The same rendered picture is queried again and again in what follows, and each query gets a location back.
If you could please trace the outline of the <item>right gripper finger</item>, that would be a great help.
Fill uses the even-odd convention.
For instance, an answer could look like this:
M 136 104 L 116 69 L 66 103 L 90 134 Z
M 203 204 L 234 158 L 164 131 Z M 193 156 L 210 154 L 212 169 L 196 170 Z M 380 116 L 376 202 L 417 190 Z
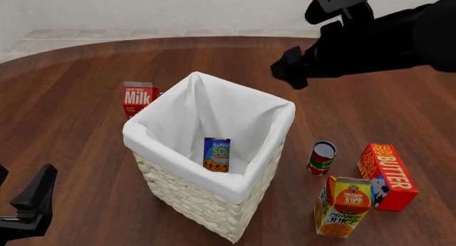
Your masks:
M 302 67 L 277 61 L 270 66 L 272 76 L 288 83 L 293 89 L 301 90 L 308 86 Z
M 295 46 L 288 49 L 283 53 L 283 60 L 286 67 L 300 67 L 302 63 L 303 54 L 301 52 L 300 46 Z

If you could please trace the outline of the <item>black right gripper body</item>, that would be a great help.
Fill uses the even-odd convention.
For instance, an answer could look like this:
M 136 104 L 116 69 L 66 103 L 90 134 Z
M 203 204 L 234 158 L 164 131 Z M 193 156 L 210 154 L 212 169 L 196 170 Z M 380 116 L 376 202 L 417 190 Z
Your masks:
M 338 33 L 343 28 L 340 21 L 323 25 L 320 38 L 305 50 L 304 59 L 308 78 L 338 78 L 337 65 Z

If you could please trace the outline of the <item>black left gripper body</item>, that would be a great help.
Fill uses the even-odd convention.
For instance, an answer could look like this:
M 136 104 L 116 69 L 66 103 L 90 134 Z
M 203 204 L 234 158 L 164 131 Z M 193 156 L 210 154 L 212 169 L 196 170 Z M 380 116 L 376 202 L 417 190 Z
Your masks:
M 31 219 L 0 217 L 0 242 L 30 237 L 43 237 L 48 229 L 48 217 L 37 215 Z

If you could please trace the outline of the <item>red tomato sauce can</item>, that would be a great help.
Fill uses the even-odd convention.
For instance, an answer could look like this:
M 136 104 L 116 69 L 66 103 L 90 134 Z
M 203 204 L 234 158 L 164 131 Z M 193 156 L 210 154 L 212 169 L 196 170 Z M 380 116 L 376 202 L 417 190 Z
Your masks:
M 325 140 L 313 144 L 307 168 L 313 175 L 326 175 L 336 156 L 336 147 Z

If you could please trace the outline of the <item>blue alphabet soup can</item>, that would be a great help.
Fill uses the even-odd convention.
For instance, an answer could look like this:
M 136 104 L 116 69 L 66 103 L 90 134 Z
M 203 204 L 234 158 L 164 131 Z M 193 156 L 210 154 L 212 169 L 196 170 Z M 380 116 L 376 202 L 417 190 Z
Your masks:
M 212 172 L 229 172 L 230 139 L 205 138 L 202 166 Z

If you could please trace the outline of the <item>white wicker basket with liner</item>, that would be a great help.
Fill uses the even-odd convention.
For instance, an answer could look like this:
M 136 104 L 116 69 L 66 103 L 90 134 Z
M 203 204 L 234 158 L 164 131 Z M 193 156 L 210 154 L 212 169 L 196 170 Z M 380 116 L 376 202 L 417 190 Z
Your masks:
M 236 242 L 273 179 L 295 105 L 193 72 L 129 119 L 123 142 L 151 192 Z M 229 172 L 202 166 L 205 138 L 230 139 Z

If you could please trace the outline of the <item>red butter box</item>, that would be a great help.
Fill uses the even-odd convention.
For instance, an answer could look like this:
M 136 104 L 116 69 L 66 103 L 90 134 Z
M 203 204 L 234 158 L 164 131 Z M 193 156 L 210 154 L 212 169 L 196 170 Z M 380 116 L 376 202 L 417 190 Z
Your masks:
M 377 210 L 403 211 L 419 193 L 392 145 L 368 144 L 358 169 L 363 179 L 371 181 L 370 198 Z

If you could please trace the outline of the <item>red milk carton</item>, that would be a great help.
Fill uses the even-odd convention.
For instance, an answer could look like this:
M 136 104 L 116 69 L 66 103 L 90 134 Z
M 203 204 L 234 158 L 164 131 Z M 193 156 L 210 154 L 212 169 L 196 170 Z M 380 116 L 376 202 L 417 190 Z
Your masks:
M 160 90 L 151 83 L 124 82 L 123 109 L 127 119 L 131 119 L 159 96 Z

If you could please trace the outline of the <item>orange juice carton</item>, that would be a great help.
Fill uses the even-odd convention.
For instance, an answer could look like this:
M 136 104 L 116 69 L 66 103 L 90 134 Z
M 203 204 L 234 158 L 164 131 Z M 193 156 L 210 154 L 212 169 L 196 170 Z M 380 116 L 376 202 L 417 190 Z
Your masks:
M 316 234 L 347 238 L 371 208 L 371 183 L 328 176 L 313 208 Z

